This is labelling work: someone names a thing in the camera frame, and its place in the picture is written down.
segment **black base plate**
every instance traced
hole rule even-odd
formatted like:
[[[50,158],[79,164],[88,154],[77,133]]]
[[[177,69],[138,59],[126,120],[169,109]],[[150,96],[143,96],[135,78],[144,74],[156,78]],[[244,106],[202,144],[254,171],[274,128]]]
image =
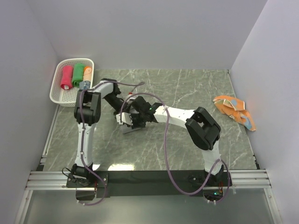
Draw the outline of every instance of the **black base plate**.
[[[107,195],[110,196],[157,196],[180,195],[181,193],[171,183],[166,170],[159,171],[95,171],[107,184]],[[173,170],[171,174],[177,185],[186,192],[197,190],[206,178],[204,170]],[[88,187],[95,187],[97,181],[97,197],[103,197],[104,185],[99,180],[91,180]],[[218,187],[222,182],[225,188],[228,184],[227,172],[222,172],[217,180],[212,178],[206,187]],[[67,182],[68,188],[82,188],[78,181]],[[202,191],[194,196],[203,196]]]

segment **rolled towel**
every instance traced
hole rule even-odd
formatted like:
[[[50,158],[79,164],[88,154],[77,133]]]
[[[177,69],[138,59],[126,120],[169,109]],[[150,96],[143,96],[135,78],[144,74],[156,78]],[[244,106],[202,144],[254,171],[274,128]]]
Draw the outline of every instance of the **rolled towel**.
[[[74,87],[79,87],[79,83],[83,81],[84,67],[85,65],[81,63],[75,64],[73,78],[71,80]]]
[[[86,81],[82,81],[80,84],[79,84],[79,89],[80,90],[88,90],[90,89],[90,82],[88,80]]]
[[[71,84],[71,78],[73,76],[73,67],[66,65],[62,68],[62,78],[60,82],[60,87],[64,90],[70,90],[73,88]]]
[[[93,69],[90,66],[84,68],[83,81],[92,81],[92,71]]]

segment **white enclosure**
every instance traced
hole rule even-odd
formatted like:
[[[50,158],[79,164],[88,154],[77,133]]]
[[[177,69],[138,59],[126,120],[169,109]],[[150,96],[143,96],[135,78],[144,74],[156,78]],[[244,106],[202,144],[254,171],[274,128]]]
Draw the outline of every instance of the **white enclosure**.
[[[3,0],[1,223],[13,223],[56,105],[55,67],[228,69],[285,223],[298,223],[299,3],[295,0]]]

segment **plastic basket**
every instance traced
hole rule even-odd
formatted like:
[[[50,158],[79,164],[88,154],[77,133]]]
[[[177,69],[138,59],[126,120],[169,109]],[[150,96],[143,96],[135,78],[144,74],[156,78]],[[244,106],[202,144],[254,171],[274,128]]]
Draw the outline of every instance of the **plastic basket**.
[[[61,106],[72,107],[75,106],[77,94],[79,88],[74,87],[70,90],[64,90],[60,87],[60,82],[62,78],[62,68],[66,65],[74,66],[77,63],[84,64],[86,66],[92,67],[92,79],[90,82],[90,87],[93,86],[93,71],[94,71],[94,63],[92,60],[88,58],[72,58],[62,61],[58,64],[55,70],[51,90],[50,90],[50,99]]]

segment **orange cloth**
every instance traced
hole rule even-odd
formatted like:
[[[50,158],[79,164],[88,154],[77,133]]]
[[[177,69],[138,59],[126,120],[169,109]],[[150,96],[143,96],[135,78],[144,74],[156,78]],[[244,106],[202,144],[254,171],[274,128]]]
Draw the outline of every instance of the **orange cloth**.
[[[92,81],[92,71],[93,69],[90,66],[84,67],[83,81]]]
[[[251,115],[245,110],[244,101],[230,96],[218,96],[214,98],[213,102],[222,114],[228,115],[251,131],[256,130]]]

